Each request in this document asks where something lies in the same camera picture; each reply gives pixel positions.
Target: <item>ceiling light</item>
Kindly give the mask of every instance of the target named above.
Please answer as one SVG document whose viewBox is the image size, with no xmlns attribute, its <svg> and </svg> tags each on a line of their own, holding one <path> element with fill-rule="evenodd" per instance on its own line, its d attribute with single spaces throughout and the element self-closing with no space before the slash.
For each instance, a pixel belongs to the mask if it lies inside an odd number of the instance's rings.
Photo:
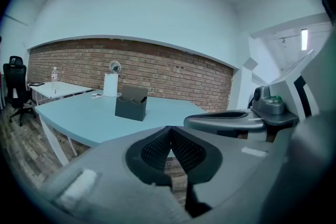
<svg viewBox="0 0 336 224">
<path fill-rule="evenodd" d="M 301 44 L 302 44 L 301 49 L 306 50 L 308 44 L 308 29 L 301 30 Z"/>
</svg>

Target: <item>office chair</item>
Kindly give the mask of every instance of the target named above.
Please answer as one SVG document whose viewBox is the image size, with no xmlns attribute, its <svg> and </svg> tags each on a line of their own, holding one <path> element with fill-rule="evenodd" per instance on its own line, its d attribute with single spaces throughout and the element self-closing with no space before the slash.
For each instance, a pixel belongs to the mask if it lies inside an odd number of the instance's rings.
<svg viewBox="0 0 336 224">
<path fill-rule="evenodd" d="M 9 122 L 12 122 L 12 117 L 20 115 L 20 126 L 22 126 L 22 118 L 25 113 L 32 114 L 36 118 L 33 108 L 23 108 L 24 104 L 32 98 L 32 91 L 26 89 L 26 72 L 25 65 L 4 64 L 4 75 L 8 88 L 7 98 L 14 109 L 19 109 L 10 116 Z M 17 97 L 13 96 L 13 89 L 16 89 Z"/>
<path fill-rule="evenodd" d="M 20 56 L 10 56 L 9 63 L 11 65 L 23 65 L 23 60 Z"/>
</svg>

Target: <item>white desk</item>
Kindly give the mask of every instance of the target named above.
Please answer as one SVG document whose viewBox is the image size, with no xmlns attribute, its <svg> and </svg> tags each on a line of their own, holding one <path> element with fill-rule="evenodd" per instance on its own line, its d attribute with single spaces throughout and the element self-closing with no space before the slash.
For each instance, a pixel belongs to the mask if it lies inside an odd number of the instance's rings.
<svg viewBox="0 0 336 224">
<path fill-rule="evenodd" d="M 36 105 L 39 105 L 38 103 L 39 101 L 43 101 L 47 99 L 52 100 L 56 98 L 63 99 L 64 96 L 67 96 L 67 95 L 74 95 L 76 93 L 83 93 L 83 92 L 92 90 L 92 88 L 69 84 L 69 83 L 62 82 L 62 81 L 57 82 L 56 90 L 52 89 L 51 82 L 46 82 L 44 85 L 41 85 L 41 86 L 29 86 L 29 87 L 31 87 L 35 91 Z M 42 99 L 38 100 L 37 93 L 42 95 Z M 75 156 L 77 156 L 78 154 L 75 148 L 73 147 L 72 141 L 69 137 L 68 137 L 68 141 L 70 143 L 72 151 L 74 152 Z"/>
<path fill-rule="evenodd" d="M 53 129 L 93 147 L 147 129 L 166 125 L 183 126 L 186 117 L 205 112 L 190 101 L 148 97 L 144 120 L 134 121 L 115 116 L 116 99 L 107 96 L 92 99 L 89 92 L 36 107 L 43 130 L 62 165 L 69 161 Z"/>
</svg>

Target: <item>white label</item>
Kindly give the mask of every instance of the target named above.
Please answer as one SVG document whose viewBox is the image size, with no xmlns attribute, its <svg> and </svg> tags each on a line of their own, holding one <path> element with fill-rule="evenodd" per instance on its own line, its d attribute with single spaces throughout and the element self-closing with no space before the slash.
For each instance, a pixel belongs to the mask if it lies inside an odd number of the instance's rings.
<svg viewBox="0 0 336 224">
<path fill-rule="evenodd" d="M 74 210 L 82 198 L 92 189 L 97 177 L 96 172 L 84 170 L 56 202 L 69 211 Z"/>
<path fill-rule="evenodd" d="M 248 119 L 249 121 L 261 121 L 262 118 L 253 118 L 253 119 Z"/>
<path fill-rule="evenodd" d="M 267 152 L 255 150 L 255 149 L 249 148 L 247 146 L 243 147 L 241 149 L 241 152 L 246 153 L 246 154 L 250 154 L 250 155 L 253 155 L 253 156 L 257 156 L 257 157 L 266 157 L 267 156 Z"/>
</svg>

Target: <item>plastic bottle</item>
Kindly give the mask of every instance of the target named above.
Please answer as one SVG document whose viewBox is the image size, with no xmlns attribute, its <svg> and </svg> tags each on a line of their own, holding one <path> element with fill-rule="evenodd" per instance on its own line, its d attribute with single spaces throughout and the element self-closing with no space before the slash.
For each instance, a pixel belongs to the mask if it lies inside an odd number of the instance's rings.
<svg viewBox="0 0 336 224">
<path fill-rule="evenodd" d="M 54 67 L 53 71 L 51 72 L 51 87 L 53 90 L 57 89 L 57 79 L 58 79 L 58 71 L 57 67 Z"/>
</svg>

